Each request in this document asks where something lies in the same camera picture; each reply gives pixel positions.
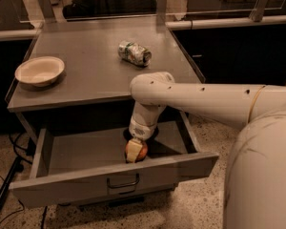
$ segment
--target speckled floor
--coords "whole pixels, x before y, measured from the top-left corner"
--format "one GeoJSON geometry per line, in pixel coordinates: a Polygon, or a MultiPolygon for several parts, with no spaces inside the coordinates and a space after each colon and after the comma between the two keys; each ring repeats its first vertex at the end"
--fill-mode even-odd
{"type": "MultiPolygon", "coordinates": [[[[186,0],[168,1],[168,12],[179,12],[179,16],[182,16],[185,8],[186,0]]],[[[84,209],[61,205],[28,209],[9,193],[0,213],[0,229],[221,229],[226,160],[238,131],[195,115],[190,115],[190,122],[201,150],[219,154],[219,160],[209,177],[181,182],[174,191],[148,194],[144,201],[117,207],[99,203],[84,209]]],[[[25,147],[27,143],[28,137],[21,136],[18,144],[25,147]]],[[[9,136],[0,135],[1,177],[7,175],[14,158],[9,136]]],[[[14,180],[29,176],[31,166],[22,163],[25,169],[17,173],[14,180]]]]}

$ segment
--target white bowl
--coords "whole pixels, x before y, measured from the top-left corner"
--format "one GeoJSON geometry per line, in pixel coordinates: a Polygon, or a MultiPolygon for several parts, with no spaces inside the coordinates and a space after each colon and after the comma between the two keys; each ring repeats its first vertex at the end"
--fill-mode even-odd
{"type": "Polygon", "coordinates": [[[37,57],[22,63],[17,68],[15,77],[22,83],[46,87],[52,84],[64,69],[64,61],[57,57],[37,57]]]}

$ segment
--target robotic hand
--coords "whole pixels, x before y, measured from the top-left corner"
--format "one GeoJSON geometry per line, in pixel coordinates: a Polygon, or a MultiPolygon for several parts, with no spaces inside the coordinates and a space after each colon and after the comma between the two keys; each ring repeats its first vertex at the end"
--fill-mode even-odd
{"type": "Polygon", "coordinates": [[[169,73],[146,73],[133,79],[131,93],[129,162],[147,153],[145,140],[165,106],[236,127],[242,131],[228,159],[224,227],[286,228],[286,87],[183,84],[169,73]]]}

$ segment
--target drawer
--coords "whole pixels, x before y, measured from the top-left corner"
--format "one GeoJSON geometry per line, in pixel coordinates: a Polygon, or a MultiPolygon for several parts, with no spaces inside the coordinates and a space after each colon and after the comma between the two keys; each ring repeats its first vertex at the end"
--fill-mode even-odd
{"type": "Polygon", "coordinates": [[[131,138],[127,125],[73,134],[42,128],[30,178],[13,182],[10,189],[29,208],[82,205],[172,189],[180,181],[207,177],[217,154],[195,149],[184,113],[167,108],[163,116],[148,140],[148,155],[137,163],[126,163],[124,149],[131,138]]]}

